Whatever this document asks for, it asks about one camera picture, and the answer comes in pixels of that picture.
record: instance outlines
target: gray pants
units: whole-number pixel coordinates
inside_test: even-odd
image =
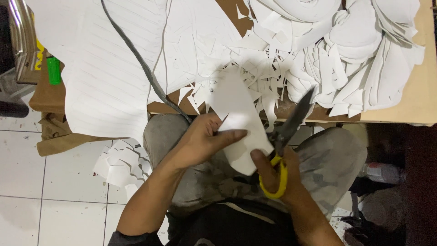
[[[159,114],[144,130],[144,148],[152,169],[178,143],[189,127],[178,114]],[[321,131],[295,149],[299,155],[302,184],[324,215],[330,219],[338,202],[355,180],[367,157],[364,144],[337,127]],[[259,186],[234,181],[243,176],[231,168],[221,151],[209,162],[189,168],[173,196],[169,212],[183,217],[213,202],[230,197],[256,200],[287,212],[280,200],[265,197]]]

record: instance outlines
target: yellow scissors handle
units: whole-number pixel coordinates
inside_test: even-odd
[[[285,188],[287,188],[287,178],[288,178],[288,170],[287,167],[284,164],[284,160],[281,156],[279,156],[277,153],[275,157],[270,161],[272,166],[276,166],[278,163],[280,164],[280,181],[279,181],[279,189],[276,193],[270,193],[266,190],[263,184],[263,179],[261,178],[261,175],[259,177],[260,180],[260,186],[261,189],[263,189],[264,194],[270,199],[278,199],[285,193]]]

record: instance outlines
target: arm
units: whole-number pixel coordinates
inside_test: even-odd
[[[126,204],[117,231],[124,235],[142,235],[160,228],[185,170],[205,162],[247,134],[246,130],[216,134],[221,124],[215,113],[200,115],[194,120],[175,148]]]
[[[275,193],[279,188],[278,173],[259,150],[251,152],[253,162],[263,177],[266,189]],[[288,169],[287,188],[281,201],[287,206],[299,242],[305,246],[343,245],[316,202],[302,185],[299,173],[299,158],[289,147],[285,148],[284,160]]]

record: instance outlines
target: black cable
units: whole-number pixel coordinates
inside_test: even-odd
[[[164,95],[164,93],[160,90],[159,85],[155,83],[155,80],[153,79],[152,71],[150,70],[149,66],[145,63],[141,55],[139,54],[138,50],[135,48],[132,41],[126,36],[126,34],[123,32],[121,27],[115,23],[115,21],[111,18],[111,16],[108,13],[108,10],[106,9],[104,0],[101,0],[103,10],[105,11],[106,16],[108,17],[109,21],[111,22],[112,26],[115,28],[117,33],[120,35],[120,37],[124,40],[126,45],[129,47],[129,49],[134,53],[136,59],[141,64],[142,69],[144,70],[144,73],[146,74],[147,79],[149,80],[153,90],[156,92],[158,97],[168,106],[172,107],[174,110],[176,110],[178,113],[183,115],[189,123],[191,123],[191,119],[188,117],[188,115],[182,111],[178,106],[176,106],[173,102],[167,100],[167,97]]]

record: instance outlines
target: forearm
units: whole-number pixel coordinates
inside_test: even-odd
[[[141,235],[157,231],[171,204],[174,192],[185,173],[176,169],[166,156],[150,177],[126,204],[117,230],[124,235]]]
[[[299,242],[305,246],[343,245],[316,202],[302,184],[282,198],[286,204]]]

